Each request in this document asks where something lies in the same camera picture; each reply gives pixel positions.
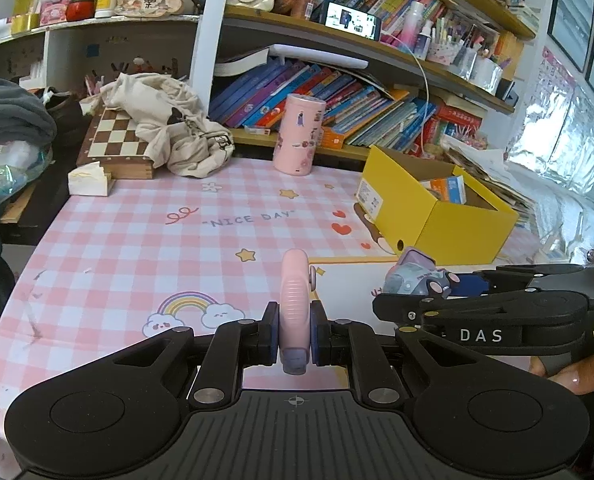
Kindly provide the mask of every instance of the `chessboard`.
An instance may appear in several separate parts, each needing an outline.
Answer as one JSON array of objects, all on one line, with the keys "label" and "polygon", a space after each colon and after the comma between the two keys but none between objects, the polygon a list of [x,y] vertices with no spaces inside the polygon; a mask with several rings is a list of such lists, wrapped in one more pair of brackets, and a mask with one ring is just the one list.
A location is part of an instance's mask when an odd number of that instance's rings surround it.
[{"label": "chessboard", "polygon": [[152,160],[143,155],[148,143],[135,135],[136,127],[125,111],[103,108],[90,123],[77,166],[99,161],[112,178],[152,178]]}]

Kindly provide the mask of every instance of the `smartphone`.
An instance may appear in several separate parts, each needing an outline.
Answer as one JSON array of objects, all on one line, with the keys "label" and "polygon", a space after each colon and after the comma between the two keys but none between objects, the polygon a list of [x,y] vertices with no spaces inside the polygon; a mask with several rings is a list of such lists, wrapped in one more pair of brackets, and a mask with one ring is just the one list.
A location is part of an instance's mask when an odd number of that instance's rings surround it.
[{"label": "smartphone", "polygon": [[319,21],[327,27],[345,30],[369,40],[379,41],[381,35],[381,20],[379,18],[333,2],[324,4]]}]

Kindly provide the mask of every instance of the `silver screw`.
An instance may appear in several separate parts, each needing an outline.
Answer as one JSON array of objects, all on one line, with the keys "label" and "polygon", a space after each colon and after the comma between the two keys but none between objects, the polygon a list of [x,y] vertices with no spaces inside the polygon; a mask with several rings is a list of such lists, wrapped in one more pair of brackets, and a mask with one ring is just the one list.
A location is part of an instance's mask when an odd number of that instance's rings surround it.
[{"label": "silver screw", "polygon": [[399,400],[399,394],[392,388],[375,388],[368,394],[368,398],[378,404],[392,404]]},{"label": "silver screw", "polygon": [[216,388],[202,388],[197,390],[194,395],[194,400],[202,404],[214,404],[223,400],[224,393]]}]

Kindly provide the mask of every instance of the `rainbow print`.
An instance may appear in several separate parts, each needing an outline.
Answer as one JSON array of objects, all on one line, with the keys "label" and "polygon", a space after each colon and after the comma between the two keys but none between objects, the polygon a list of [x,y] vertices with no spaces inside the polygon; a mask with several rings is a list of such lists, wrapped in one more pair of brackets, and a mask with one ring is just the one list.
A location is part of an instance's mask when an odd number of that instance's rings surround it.
[{"label": "rainbow print", "polygon": [[202,312],[206,312],[208,306],[214,303],[217,303],[217,301],[202,292],[178,292],[167,298],[161,304],[157,313],[175,316],[177,312],[187,306],[194,306]]}]

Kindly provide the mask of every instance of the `beige cloth bag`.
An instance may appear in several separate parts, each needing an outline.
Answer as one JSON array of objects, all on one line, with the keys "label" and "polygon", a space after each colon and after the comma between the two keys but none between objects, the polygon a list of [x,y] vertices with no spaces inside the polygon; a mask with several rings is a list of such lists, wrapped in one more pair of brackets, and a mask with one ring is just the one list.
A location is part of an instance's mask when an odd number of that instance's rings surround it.
[{"label": "beige cloth bag", "polygon": [[208,120],[192,89],[168,75],[120,74],[101,89],[108,108],[122,108],[138,124],[154,167],[166,164],[179,176],[204,178],[234,152],[230,131]]}]

